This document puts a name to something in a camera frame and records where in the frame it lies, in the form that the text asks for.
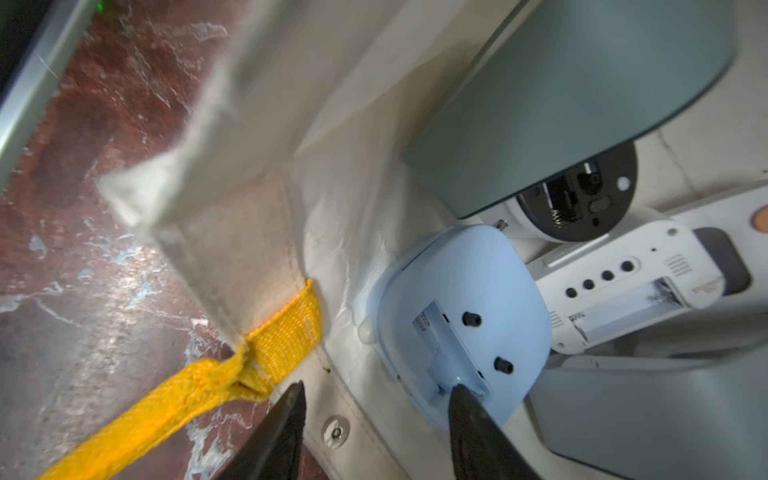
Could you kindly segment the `white canvas bag yellow handles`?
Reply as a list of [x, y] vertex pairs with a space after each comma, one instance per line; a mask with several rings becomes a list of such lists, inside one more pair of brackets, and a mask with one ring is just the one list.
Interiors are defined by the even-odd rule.
[[399, 149], [510, 1], [255, 1], [179, 145], [103, 178], [235, 350], [192, 362], [50, 466], [110, 479], [229, 403], [308, 392], [304, 443], [333, 479], [448, 479], [430, 432], [358, 336], [384, 263], [444, 227]]

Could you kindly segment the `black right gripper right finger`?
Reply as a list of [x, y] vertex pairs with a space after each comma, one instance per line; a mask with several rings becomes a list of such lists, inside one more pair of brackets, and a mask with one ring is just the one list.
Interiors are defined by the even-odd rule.
[[540, 479], [463, 384], [451, 391], [448, 419], [456, 479]]

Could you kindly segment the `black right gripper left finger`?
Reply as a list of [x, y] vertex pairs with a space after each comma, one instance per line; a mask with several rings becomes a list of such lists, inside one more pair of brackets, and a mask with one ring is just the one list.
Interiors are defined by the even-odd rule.
[[218, 479], [297, 479], [301, 467], [306, 395], [291, 384]]

